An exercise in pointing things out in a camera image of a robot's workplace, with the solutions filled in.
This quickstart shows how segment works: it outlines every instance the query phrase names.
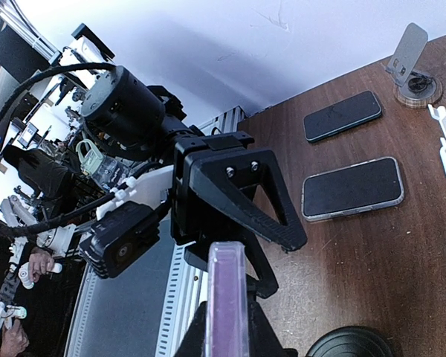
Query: white controller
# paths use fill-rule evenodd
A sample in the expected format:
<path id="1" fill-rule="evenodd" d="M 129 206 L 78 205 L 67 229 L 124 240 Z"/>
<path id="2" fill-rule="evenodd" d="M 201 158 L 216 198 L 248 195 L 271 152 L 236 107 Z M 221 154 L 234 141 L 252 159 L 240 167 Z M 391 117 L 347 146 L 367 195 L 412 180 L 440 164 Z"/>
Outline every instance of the white controller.
<path id="1" fill-rule="evenodd" d="M 5 324 L 6 329 L 11 329 L 13 325 L 12 318 L 19 318 L 23 320 L 26 317 L 26 308 L 11 305 L 5 307 L 4 303 L 0 303 L 0 330 L 3 324 Z"/>
<path id="2" fill-rule="evenodd" d="M 22 267 L 19 270 L 18 276 L 22 281 L 24 288 L 29 290 L 35 286 L 35 283 L 31 280 L 31 277 L 28 274 L 28 265 L 29 263 L 25 263 L 22 265 Z M 62 265 L 59 263 L 54 263 L 53 268 L 48 272 L 59 274 L 61 271 L 62 271 Z"/>

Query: black smartphone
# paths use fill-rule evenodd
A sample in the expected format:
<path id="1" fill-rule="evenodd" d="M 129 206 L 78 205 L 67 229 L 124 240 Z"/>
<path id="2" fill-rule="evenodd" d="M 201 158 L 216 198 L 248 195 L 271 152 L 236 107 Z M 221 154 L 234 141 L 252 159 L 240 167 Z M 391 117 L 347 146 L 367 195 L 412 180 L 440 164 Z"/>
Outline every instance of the black smartphone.
<path id="1" fill-rule="evenodd" d="M 308 221 L 318 221 L 394 206 L 403 198 L 398 162 L 385 157 L 309 176 L 302 210 Z"/>
<path id="2" fill-rule="evenodd" d="M 381 116 L 381 107 L 371 91 L 364 91 L 304 117 L 309 143 L 366 123 Z"/>

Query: hand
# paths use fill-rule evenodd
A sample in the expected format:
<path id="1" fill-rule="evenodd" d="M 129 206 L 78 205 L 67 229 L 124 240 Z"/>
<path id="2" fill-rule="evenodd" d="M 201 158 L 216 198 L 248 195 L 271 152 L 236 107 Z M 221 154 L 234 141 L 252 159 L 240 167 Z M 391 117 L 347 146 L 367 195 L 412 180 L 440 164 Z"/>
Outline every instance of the hand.
<path id="1" fill-rule="evenodd" d="M 0 357 L 16 357 L 26 350 L 30 342 L 20 320 L 16 319 L 11 329 L 3 326 L 1 333 Z"/>
<path id="2" fill-rule="evenodd" d="M 34 248 L 31 251 L 28 262 L 28 276 L 36 283 L 39 277 L 51 271 L 54 267 L 54 259 L 51 255 L 40 248 Z"/>

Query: brown wooden tabletop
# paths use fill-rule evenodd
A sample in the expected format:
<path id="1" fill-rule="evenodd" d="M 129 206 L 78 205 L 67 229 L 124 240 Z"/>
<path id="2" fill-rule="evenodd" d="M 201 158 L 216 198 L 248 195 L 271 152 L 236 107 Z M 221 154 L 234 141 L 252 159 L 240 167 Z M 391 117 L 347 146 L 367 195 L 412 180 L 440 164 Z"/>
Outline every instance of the brown wooden tabletop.
<path id="1" fill-rule="evenodd" d="M 427 109 L 408 109 L 393 95 L 387 59 L 353 71 L 269 108 L 239 125 L 270 147 L 308 235 L 284 253 L 262 242 L 279 291 L 261 300 L 284 347 L 304 356 L 323 334 L 347 325 L 382 331 L 405 357 L 446 357 L 446 177 L 439 157 L 442 131 Z M 417 69 L 445 89 L 446 36 L 429 42 Z M 373 91 L 383 117 L 316 144 L 303 118 L 362 91 Z M 394 208 L 322 222 L 300 212 L 304 178 L 382 156 L 398 160 L 405 198 Z M 269 203 L 256 197 L 269 212 Z"/>

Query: round base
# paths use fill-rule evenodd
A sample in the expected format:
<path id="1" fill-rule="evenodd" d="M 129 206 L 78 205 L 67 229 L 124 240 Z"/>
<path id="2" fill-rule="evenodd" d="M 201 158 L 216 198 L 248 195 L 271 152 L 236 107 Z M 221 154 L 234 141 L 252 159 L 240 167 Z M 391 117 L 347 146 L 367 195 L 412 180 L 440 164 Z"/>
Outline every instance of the round base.
<path id="1" fill-rule="evenodd" d="M 441 99 L 443 95 L 443 86 L 441 82 L 435 78 L 422 91 L 413 92 L 405 84 L 402 87 L 395 86 L 395 98 L 398 102 L 411 109 L 426 109 L 428 104 L 434 104 Z"/>
<path id="2" fill-rule="evenodd" d="M 365 327 L 342 327 L 324 335 L 308 357 L 393 357 L 385 340 Z"/>

